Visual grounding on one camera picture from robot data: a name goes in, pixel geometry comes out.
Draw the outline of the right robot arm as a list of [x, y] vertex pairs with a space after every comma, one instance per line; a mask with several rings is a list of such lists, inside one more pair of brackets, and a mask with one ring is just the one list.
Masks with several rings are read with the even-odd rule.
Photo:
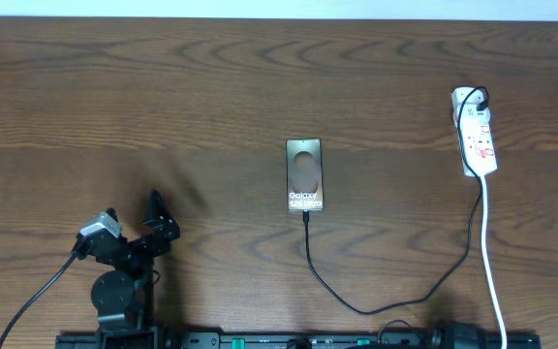
[[485, 332], [478, 326], [455, 321], [436, 325], [427, 344], [434, 349], [486, 349]]

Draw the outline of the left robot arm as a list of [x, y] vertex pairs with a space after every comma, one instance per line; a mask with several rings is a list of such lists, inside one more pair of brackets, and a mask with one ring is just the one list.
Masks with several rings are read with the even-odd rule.
[[142, 224], [151, 232], [129, 240], [122, 235], [116, 212], [109, 208], [90, 218], [77, 234], [72, 253], [93, 257], [112, 267], [94, 282], [90, 299], [99, 329], [92, 340], [65, 339], [58, 344], [96, 348], [174, 348], [177, 337], [154, 319], [155, 259], [171, 251], [180, 228], [161, 194], [149, 193]]

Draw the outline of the black Galaxy smartphone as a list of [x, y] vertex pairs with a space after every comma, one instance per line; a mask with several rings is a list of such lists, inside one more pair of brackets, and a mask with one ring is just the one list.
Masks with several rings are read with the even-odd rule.
[[325, 208], [322, 141], [286, 141], [288, 211], [322, 211]]

